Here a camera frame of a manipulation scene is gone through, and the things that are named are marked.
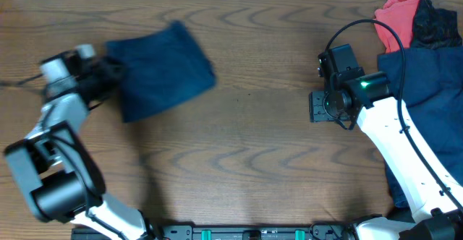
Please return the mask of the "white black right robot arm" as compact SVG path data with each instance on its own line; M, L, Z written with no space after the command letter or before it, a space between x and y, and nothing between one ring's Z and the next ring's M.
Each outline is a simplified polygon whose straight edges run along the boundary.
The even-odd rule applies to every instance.
M378 148L399 182L412 221L383 216L363 218L344 231L344 239L461 239L462 186L443 167L396 99L383 72L362 69L324 74L324 89L310 94L313 122L334 121L359 127Z

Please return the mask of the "navy blue shorts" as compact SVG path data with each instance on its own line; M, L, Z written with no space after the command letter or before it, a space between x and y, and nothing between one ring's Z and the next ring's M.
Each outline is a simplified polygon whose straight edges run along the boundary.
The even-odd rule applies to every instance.
M106 55L126 66L120 83L126 123L178 106L216 84L211 61L180 21L143 37L108 41Z

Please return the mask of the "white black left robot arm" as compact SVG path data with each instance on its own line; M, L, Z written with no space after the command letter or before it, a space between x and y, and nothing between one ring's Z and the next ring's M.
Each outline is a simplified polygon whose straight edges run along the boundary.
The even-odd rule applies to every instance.
M53 98L43 105L33 130L5 148L12 177L40 221L87 226L110 239L154 239L143 214L106 191L102 173L78 137L89 102L118 84L124 66L108 57L80 59L74 64L78 76L70 66L60 58L41 64Z

